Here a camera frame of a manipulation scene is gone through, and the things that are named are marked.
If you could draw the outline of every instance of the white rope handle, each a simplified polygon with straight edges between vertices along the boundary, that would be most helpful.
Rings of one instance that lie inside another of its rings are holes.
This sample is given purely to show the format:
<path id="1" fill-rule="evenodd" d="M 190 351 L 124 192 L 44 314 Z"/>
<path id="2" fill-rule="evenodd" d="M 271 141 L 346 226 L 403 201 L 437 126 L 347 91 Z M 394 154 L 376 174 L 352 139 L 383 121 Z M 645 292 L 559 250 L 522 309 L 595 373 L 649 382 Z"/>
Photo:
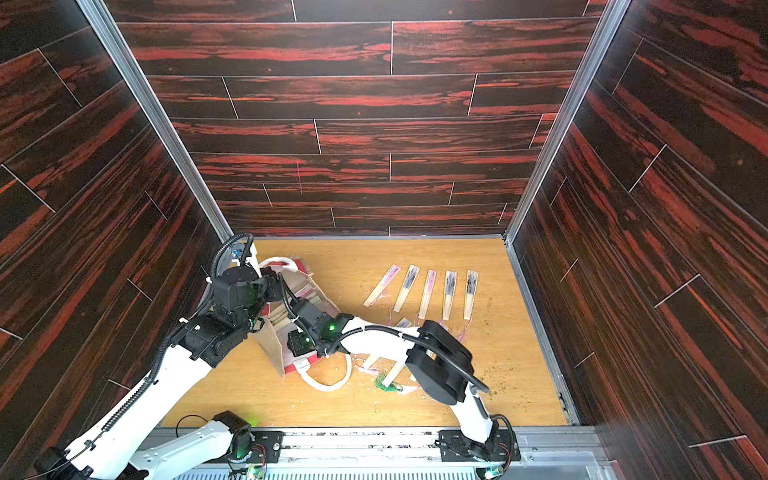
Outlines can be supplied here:
<path id="1" fill-rule="evenodd" d="M 301 375 L 301 378 L 304 379 L 305 382 L 307 382 L 311 387 L 314 389 L 318 389 L 321 392 L 332 392 L 334 390 L 340 389 L 346 382 L 349 380 L 349 377 L 352 375 L 352 357 L 345 354 L 346 357 L 346 374 L 344 375 L 344 378 L 338 381 L 337 383 L 334 383 L 333 385 L 325 385 L 323 383 L 318 382 L 311 376 L 309 376 L 306 371 L 309 370 L 309 364 L 310 362 L 306 359 L 303 359 L 306 364 L 303 364 L 300 366 L 298 362 L 296 362 L 296 371 Z"/>
<path id="2" fill-rule="evenodd" d="M 265 266 L 269 265 L 272 262 L 288 263 L 287 265 L 279 265 L 279 266 L 281 266 L 282 268 L 287 268 L 288 270 L 292 270 L 293 272 L 299 271 L 299 266 L 296 265 L 296 261 L 288 257 L 270 257 L 264 260 L 263 262 L 259 263 L 259 268 L 264 268 Z"/>

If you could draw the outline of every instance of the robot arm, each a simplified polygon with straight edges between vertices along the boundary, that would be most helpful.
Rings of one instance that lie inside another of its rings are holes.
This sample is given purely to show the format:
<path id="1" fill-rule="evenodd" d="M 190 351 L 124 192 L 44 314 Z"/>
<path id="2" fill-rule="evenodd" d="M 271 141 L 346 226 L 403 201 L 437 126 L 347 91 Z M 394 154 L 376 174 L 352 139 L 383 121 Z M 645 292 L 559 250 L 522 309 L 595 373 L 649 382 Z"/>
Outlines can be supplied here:
<path id="1" fill-rule="evenodd" d="M 243 235 L 224 244 L 214 259 Z M 66 449 L 49 449 L 35 463 L 51 480 L 173 478 L 212 458 L 242 462 L 251 455 L 247 422 L 219 414 L 195 432 L 150 451 L 139 445 L 176 402 L 254 331 L 264 306 L 280 301 L 300 328 L 288 339 L 294 355 L 368 353 L 405 363 L 424 391 L 449 405 L 461 425 L 465 451 L 489 460 L 498 422 L 478 391 L 488 387 L 472 373 L 472 354 L 438 323 L 396 329 L 347 314 L 332 318 L 290 292 L 280 275 L 243 261 L 211 280 L 195 314 L 166 337 L 150 372 L 103 419 Z M 255 258 L 249 262 L 255 264 Z"/>

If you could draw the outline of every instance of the green tassel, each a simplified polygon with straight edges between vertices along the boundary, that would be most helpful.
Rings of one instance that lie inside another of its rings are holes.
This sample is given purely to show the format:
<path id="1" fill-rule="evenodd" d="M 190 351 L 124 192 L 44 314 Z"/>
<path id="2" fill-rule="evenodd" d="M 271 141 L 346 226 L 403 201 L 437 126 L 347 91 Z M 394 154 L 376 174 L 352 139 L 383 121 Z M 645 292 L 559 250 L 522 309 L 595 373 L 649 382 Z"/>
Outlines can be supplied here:
<path id="1" fill-rule="evenodd" d="M 384 386 L 382 383 L 384 379 L 386 378 L 387 372 L 381 372 L 379 376 L 376 377 L 376 381 L 374 382 L 374 385 L 379 390 L 384 390 L 385 392 L 397 392 L 398 389 L 396 387 L 396 384 L 394 382 L 390 383 L 389 386 Z"/>

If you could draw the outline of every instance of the wooden table surface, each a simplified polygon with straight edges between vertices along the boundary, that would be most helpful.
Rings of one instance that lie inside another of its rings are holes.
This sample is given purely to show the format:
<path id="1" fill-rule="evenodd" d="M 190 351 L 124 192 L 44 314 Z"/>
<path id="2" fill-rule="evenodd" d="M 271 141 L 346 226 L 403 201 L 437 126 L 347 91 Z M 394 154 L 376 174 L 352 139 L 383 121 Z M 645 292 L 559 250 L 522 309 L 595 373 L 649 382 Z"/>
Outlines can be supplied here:
<path id="1" fill-rule="evenodd" d="M 417 320 L 427 270 L 437 270 L 427 319 L 440 320 L 445 271 L 458 273 L 449 329 L 458 335 L 463 320 L 466 271 L 480 272 L 472 324 L 465 345 L 472 352 L 475 374 L 491 387 L 484 396 L 490 413 L 503 413 L 512 425 L 565 425 L 528 312 L 500 239 L 467 240 L 259 240 L 259 258 L 302 257 L 314 271 L 314 280 L 345 313 L 375 323 L 387 323 L 389 308 L 411 263 L 421 268 L 414 287 L 394 322 L 403 316 Z M 402 270 L 372 307 L 362 302 L 396 263 Z M 390 361 L 376 366 L 389 369 Z M 309 374 L 332 383 L 344 376 L 343 355 L 337 353 L 314 365 Z M 184 415 L 210 419 L 232 410 L 260 426 L 448 426 L 458 425 L 450 408 L 429 398 L 421 389 L 401 396 L 374 387 L 374 377 L 353 367 L 352 377 L 335 392 L 320 392 L 295 372 L 280 378 L 258 342 L 249 338 L 234 349 L 211 373 L 195 385 L 166 415 L 174 426 Z M 408 369 L 398 376 L 403 385 Z M 185 419 L 182 426 L 197 426 Z"/>

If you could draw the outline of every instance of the dark wood panel wall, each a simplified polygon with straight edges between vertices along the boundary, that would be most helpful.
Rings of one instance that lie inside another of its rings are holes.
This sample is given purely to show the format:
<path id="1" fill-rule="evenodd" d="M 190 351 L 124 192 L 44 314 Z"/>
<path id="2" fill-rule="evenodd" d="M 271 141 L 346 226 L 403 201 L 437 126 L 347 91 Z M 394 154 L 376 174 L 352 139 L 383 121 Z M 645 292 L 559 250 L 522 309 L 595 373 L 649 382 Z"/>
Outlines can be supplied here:
<path id="1" fill-rule="evenodd" d="M 108 0 L 235 230 L 501 233 L 599 0 Z"/>
<path id="2" fill-rule="evenodd" d="M 146 373 L 219 243 L 74 0 L 0 3 L 0 478 Z"/>
<path id="3" fill-rule="evenodd" d="M 768 478 L 765 25 L 635 0 L 515 239 L 626 478 Z"/>

